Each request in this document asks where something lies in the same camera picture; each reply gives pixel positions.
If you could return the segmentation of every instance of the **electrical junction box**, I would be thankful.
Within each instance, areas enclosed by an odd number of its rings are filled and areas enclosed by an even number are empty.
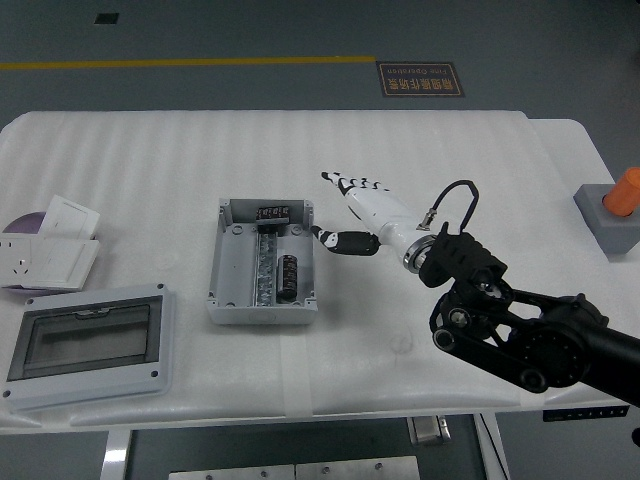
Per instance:
[[[313,322],[313,204],[221,199],[207,310],[222,325]]]

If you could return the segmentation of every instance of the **cable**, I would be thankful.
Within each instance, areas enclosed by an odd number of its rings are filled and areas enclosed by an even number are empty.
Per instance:
[[[424,217],[424,220],[419,225],[420,229],[422,229],[422,230],[428,230],[429,229],[429,225],[431,224],[431,222],[433,221],[433,219],[436,216],[436,212],[438,210],[438,207],[440,206],[440,202],[442,202],[442,200],[444,200],[444,197],[451,190],[453,190],[456,187],[459,187],[460,185],[466,185],[467,187],[469,187],[469,190],[471,190],[471,195],[473,195],[473,200],[469,204],[469,208],[467,209],[467,213],[465,214],[464,218],[462,219],[462,223],[460,223],[460,233],[462,233],[464,228],[467,226],[467,223],[469,223],[469,220],[471,220],[471,216],[473,215],[473,212],[476,209],[476,205],[478,205],[478,200],[480,199],[480,192],[478,192],[478,189],[476,188],[475,184],[471,180],[458,180],[456,182],[453,182],[447,188],[445,188],[442,191],[442,193],[440,193],[440,195],[438,195],[438,198],[436,199],[435,203],[433,204],[433,207],[431,207],[429,209],[429,211],[427,212],[426,216]]]
[[[493,447],[493,451],[496,454],[496,458],[498,459],[498,463],[500,464],[500,469],[502,470],[502,474],[506,480],[509,480],[509,476],[507,475],[507,470],[504,468],[502,464],[502,459],[500,458],[500,454],[498,453],[498,448],[496,447],[495,442],[493,441],[493,436],[491,435],[491,431],[489,430],[489,426],[484,419],[484,415],[481,413],[480,418],[482,419],[482,423],[484,424],[484,428],[487,430],[487,434],[489,435],[489,440],[491,440],[491,446]]]

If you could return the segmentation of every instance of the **white table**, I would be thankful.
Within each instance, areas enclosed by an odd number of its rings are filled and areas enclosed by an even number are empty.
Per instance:
[[[223,327],[205,300],[219,197],[309,199],[315,221],[359,229],[323,170],[380,180],[421,215],[459,178],[480,190],[468,226],[509,265],[505,279],[549,295],[584,292],[610,326],[640,335],[640,251],[608,259],[572,196],[612,183],[582,126],[519,112],[34,112],[0,134],[0,224],[54,194],[100,212],[85,290],[165,283],[177,295],[169,392],[11,414],[0,432],[182,427],[419,416],[615,403],[584,385],[529,394],[446,355],[429,290],[386,248],[372,258],[316,248],[319,315],[307,327]],[[467,192],[434,223],[457,224]],[[6,378],[25,298],[0,292]]]

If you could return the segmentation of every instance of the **orange object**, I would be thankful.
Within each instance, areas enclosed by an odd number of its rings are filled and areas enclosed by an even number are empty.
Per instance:
[[[618,183],[604,196],[602,203],[614,215],[631,215],[640,205],[640,167],[632,167],[624,172]]]

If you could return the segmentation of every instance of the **yellow floor line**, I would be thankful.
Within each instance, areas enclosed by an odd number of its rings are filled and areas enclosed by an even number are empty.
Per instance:
[[[198,67],[231,65],[292,65],[319,63],[373,63],[368,55],[335,57],[174,58],[153,60],[89,60],[71,62],[0,63],[0,70],[53,70],[74,68]]]

